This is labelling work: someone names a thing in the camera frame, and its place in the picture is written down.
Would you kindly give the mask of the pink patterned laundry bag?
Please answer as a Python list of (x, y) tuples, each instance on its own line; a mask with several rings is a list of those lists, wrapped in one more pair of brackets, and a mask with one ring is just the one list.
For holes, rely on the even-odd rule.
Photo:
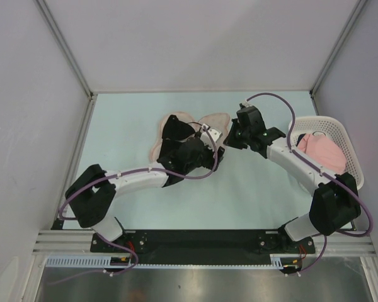
[(149, 152), (149, 160), (150, 162), (154, 162), (158, 159), (163, 140), (184, 142), (188, 138), (193, 137), (203, 124), (207, 124), (222, 132), (222, 138), (216, 145), (217, 148), (222, 147), (223, 140), (229, 131), (228, 126), (230, 121), (231, 117), (227, 113), (212, 113), (203, 116), (198, 121), (192, 115), (183, 111), (167, 114), (159, 123), (157, 139)]

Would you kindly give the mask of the black bra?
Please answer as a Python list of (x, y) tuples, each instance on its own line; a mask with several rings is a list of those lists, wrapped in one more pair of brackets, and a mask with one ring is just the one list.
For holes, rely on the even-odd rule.
[(160, 138), (154, 147), (153, 161), (169, 165), (197, 164), (203, 160), (205, 145), (200, 139), (200, 125), (186, 115), (168, 115), (160, 124)]

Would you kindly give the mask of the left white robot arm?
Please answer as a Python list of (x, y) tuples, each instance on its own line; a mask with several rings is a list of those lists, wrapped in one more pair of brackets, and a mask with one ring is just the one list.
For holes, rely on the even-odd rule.
[(65, 198), (79, 226), (94, 230), (107, 247), (118, 252), (126, 246), (127, 237), (122, 224), (110, 214), (117, 198), (142, 189), (172, 186), (184, 179), (201, 179), (189, 173), (201, 167), (213, 173), (224, 153), (224, 147), (209, 146), (200, 138), (167, 140), (149, 167), (116, 172), (106, 171), (99, 164), (89, 166), (66, 191)]

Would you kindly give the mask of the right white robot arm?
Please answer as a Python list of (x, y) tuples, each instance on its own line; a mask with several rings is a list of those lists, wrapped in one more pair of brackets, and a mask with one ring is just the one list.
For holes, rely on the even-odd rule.
[(291, 149), (288, 142), (288, 136), (278, 128), (266, 128), (260, 111), (252, 105), (240, 106), (224, 140), (228, 147), (250, 149), (276, 163), (312, 196), (309, 212), (286, 223), (285, 232), (278, 236), (278, 246), (293, 252), (306, 237), (337, 232), (360, 216), (361, 207), (351, 174), (335, 174), (317, 165), (306, 154)]

